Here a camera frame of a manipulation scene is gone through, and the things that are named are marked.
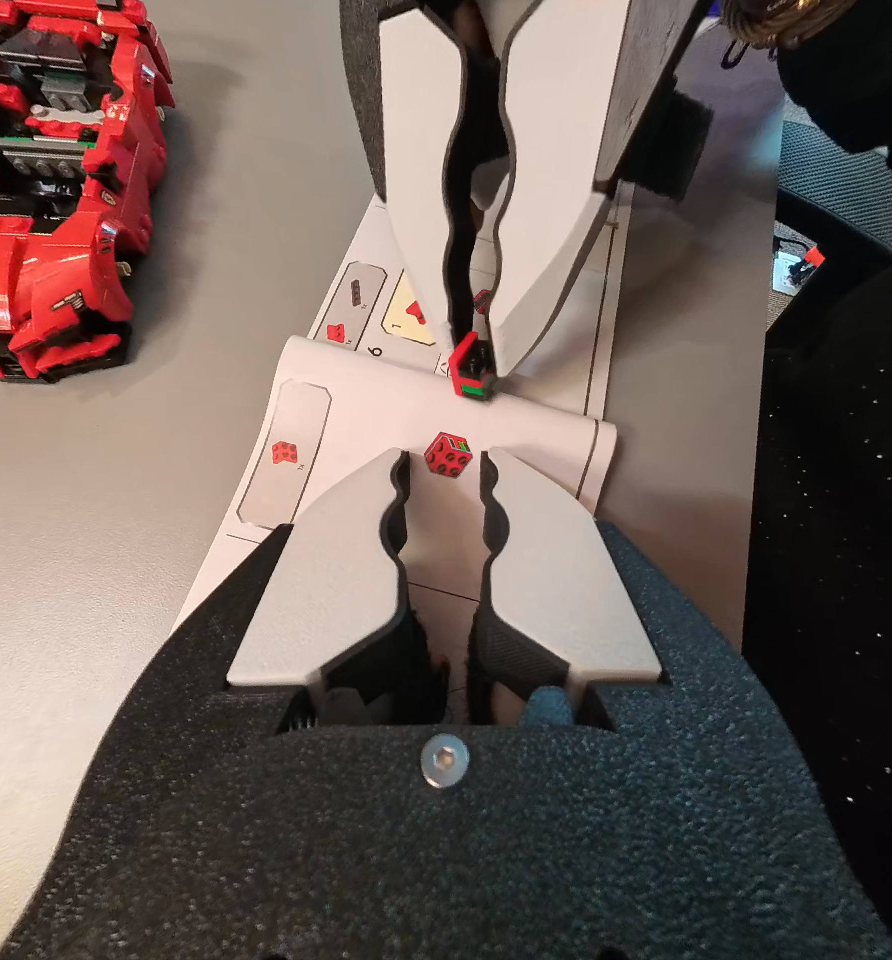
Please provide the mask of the red lego car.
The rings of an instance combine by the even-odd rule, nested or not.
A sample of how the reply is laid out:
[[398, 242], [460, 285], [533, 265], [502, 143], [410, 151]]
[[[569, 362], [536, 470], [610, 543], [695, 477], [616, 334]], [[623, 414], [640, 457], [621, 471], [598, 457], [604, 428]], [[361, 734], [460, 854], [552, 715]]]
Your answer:
[[0, 381], [124, 363], [171, 84], [143, 2], [0, 1]]

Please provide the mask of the person's right forearm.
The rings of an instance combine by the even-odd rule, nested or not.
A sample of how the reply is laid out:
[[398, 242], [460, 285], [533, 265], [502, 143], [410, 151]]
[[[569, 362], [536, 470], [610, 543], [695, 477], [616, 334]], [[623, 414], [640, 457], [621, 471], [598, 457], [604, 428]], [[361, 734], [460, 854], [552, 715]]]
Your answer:
[[892, 1], [860, 1], [778, 54], [791, 100], [848, 153], [887, 149], [892, 169]]

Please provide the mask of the black mesh office chair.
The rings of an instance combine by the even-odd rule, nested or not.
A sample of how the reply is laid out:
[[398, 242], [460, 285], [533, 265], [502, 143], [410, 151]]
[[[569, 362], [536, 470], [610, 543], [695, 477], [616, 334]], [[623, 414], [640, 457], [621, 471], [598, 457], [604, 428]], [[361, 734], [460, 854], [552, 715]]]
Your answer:
[[892, 169], [880, 152], [848, 153], [817, 127], [786, 121], [779, 186], [892, 251]]

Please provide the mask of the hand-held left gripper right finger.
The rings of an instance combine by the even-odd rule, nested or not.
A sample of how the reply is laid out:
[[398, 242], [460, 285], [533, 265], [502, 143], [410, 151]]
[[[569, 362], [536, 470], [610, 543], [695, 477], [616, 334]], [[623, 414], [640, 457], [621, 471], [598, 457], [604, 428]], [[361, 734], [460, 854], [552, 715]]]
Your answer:
[[480, 464], [478, 661], [514, 692], [654, 683], [662, 666], [593, 516], [505, 449]]

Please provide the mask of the small red green lego assembly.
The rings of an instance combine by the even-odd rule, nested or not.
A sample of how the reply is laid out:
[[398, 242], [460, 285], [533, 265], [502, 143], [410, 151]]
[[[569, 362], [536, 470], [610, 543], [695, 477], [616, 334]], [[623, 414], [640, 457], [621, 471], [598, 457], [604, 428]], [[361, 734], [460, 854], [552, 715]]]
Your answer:
[[455, 394], [464, 399], [488, 402], [496, 389], [496, 361], [488, 340], [472, 330], [449, 358], [449, 376]]

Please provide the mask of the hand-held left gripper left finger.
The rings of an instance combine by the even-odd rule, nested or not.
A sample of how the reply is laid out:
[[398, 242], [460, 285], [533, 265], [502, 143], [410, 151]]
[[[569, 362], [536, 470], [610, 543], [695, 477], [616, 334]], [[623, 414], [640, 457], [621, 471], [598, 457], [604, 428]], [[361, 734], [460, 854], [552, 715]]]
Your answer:
[[410, 455], [390, 448], [293, 524], [228, 669], [232, 688], [307, 687], [403, 620]]

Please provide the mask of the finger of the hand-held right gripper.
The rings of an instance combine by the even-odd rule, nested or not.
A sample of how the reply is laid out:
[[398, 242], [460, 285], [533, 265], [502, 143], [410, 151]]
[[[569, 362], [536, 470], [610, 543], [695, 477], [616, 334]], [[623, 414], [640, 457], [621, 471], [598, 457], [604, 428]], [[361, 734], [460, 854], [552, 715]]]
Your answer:
[[510, 150], [497, 216], [489, 338], [510, 375], [545, 338], [608, 210], [596, 168], [629, 2], [534, 2], [502, 52]]
[[469, 62], [421, 2], [380, 18], [385, 205], [435, 342], [471, 329]]

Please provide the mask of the lego instruction booklet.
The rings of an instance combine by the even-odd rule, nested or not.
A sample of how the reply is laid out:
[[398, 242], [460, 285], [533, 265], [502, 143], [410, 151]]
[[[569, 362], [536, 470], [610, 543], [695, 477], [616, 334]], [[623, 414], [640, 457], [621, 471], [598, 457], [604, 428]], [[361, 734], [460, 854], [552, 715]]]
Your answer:
[[507, 449], [596, 512], [618, 442], [605, 407], [633, 196], [620, 186], [552, 330], [485, 403], [454, 393], [373, 198], [307, 338], [284, 345], [258, 439], [175, 627], [277, 526], [376, 455], [404, 450], [409, 596], [432, 650], [451, 663], [447, 718], [464, 723], [487, 557], [479, 455]]

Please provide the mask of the white power strip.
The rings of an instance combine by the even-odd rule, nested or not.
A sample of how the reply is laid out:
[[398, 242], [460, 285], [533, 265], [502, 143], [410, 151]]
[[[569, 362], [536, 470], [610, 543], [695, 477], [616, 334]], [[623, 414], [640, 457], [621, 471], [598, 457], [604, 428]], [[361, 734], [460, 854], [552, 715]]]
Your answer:
[[775, 252], [772, 268], [772, 291], [794, 297], [817, 270], [817, 264], [807, 256], [779, 249]]

